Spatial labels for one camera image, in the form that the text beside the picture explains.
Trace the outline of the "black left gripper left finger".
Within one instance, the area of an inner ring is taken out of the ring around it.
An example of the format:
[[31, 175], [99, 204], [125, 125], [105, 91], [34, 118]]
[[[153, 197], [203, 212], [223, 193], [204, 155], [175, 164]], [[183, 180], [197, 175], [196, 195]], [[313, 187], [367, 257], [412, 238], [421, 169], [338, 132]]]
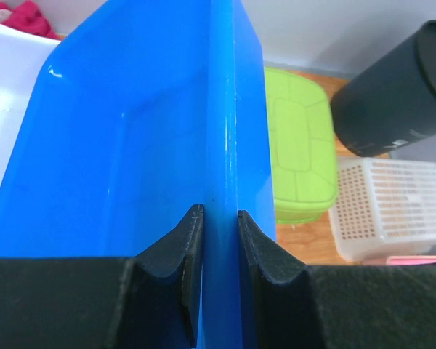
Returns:
[[195, 348], [204, 208], [134, 257], [0, 258], [0, 348]]

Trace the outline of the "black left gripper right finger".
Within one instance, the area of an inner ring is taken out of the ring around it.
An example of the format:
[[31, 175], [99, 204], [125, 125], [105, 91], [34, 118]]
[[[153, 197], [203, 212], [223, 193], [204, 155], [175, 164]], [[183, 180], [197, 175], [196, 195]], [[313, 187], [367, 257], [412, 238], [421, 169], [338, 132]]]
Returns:
[[306, 265], [238, 214], [245, 348], [436, 348], [436, 263]]

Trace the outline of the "white perforated plastic basket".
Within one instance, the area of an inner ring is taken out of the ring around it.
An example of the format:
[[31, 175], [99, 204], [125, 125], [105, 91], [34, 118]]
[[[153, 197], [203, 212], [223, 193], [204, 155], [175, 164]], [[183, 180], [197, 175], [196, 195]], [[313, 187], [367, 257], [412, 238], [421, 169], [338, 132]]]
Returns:
[[436, 246], [436, 163], [340, 156], [328, 215], [348, 262], [425, 254]]

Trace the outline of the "green plastic basin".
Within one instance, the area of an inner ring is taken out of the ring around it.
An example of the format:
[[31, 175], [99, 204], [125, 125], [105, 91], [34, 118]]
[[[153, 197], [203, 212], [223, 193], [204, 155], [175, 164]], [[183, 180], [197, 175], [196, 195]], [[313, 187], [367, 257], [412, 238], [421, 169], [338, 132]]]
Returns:
[[272, 189], [278, 223], [317, 220], [338, 194], [334, 128], [323, 88], [265, 68]]

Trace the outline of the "blue plastic bin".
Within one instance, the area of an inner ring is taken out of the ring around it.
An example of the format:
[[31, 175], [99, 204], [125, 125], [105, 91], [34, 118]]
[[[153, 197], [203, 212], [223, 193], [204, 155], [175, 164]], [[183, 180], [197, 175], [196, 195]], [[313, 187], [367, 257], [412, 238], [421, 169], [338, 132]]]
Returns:
[[242, 348], [238, 212], [275, 235], [262, 48], [240, 1], [107, 1], [43, 64], [0, 257], [133, 256], [204, 207], [200, 348]]

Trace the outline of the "large dark blue cylindrical container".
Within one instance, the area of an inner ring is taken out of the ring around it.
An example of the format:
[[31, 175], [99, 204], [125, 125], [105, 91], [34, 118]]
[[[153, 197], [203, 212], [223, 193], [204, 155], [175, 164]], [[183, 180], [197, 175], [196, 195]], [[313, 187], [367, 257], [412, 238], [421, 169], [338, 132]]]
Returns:
[[436, 135], [436, 20], [343, 86], [331, 112], [336, 136], [357, 156]]

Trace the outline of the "pink perforated basket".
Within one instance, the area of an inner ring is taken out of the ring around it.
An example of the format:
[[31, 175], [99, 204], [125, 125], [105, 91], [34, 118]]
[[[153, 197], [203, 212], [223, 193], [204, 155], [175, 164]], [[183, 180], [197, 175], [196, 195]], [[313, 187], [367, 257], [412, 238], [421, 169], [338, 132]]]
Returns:
[[431, 265], [436, 264], [436, 255], [424, 256], [391, 256], [385, 260], [385, 265]]

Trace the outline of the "white plastic tub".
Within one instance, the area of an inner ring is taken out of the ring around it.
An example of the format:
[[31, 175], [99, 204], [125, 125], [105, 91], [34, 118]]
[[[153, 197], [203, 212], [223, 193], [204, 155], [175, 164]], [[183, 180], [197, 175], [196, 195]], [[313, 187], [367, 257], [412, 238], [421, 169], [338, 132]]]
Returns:
[[0, 185], [37, 75], [59, 43], [0, 24]]

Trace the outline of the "magenta object behind bins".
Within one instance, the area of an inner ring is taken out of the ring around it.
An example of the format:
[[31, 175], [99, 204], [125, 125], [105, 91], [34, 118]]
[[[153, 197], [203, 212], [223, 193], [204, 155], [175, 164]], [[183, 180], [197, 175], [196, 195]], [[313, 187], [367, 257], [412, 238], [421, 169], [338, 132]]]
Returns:
[[24, 1], [14, 8], [0, 1], [0, 24], [31, 35], [59, 39], [48, 19], [33, 1]]

